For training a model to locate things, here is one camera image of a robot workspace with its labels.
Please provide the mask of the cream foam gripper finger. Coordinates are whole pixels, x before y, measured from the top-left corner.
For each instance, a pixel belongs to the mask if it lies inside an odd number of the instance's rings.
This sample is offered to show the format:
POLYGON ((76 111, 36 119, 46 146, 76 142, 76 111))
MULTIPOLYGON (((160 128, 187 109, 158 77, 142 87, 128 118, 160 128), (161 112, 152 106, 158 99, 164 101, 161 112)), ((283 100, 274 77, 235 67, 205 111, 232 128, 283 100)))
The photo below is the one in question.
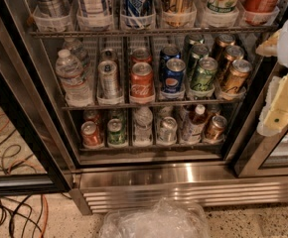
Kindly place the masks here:
POLYGON ((279 134, 288 125, 288 73, 273 76, 256 131, 265 137, 279 134))
POLYGON ((255 52, 263 57, 276 57, 277 56, 277 44, 279 41, 281 30, 273 33, 266 41, 260 44, 255 52))

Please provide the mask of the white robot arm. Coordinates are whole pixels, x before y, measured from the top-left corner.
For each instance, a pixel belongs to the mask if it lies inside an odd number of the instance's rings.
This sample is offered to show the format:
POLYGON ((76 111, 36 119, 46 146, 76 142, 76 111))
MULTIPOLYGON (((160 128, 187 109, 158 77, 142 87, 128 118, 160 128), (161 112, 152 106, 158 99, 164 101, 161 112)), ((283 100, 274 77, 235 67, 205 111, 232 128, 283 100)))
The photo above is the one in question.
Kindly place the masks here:
MULTIPOLYGON (((256 49, 256 53, 264 57, 277 57, 278 63, 288 68, 288 20, 256 49)), ((282 77, 272 77, 256 131, 270 137, 280 133, 287 125, 288 72, 282 77)))

